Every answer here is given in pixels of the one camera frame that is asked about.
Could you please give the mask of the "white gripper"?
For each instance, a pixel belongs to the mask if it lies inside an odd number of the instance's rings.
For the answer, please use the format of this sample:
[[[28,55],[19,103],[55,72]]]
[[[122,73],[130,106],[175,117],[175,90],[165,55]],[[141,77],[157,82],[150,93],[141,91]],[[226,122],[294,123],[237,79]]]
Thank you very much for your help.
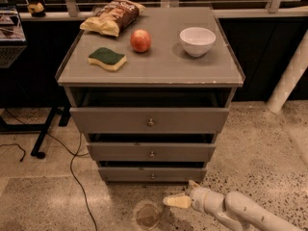
[[[193,180],[189,181],[189,187],[192,190],[190,197],[184,194],[170,195],[163,199],[163,203],[169,207],[190,208],[192,207],[203,214],[217,216],[225,211],[224,195],[213,192],[210,189],[202,188]]]

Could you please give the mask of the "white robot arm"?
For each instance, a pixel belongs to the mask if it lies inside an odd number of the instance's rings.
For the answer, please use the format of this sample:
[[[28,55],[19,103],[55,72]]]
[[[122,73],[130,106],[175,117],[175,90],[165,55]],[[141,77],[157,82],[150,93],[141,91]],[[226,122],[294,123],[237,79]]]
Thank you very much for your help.
[[[227,195],[201,187],[189,181],[190,193],[178,193],[164,198],[169,207],[192,207],[202,214],[209,214],[231,231],[302,231],[300,228],[276,216],[240,192]]]

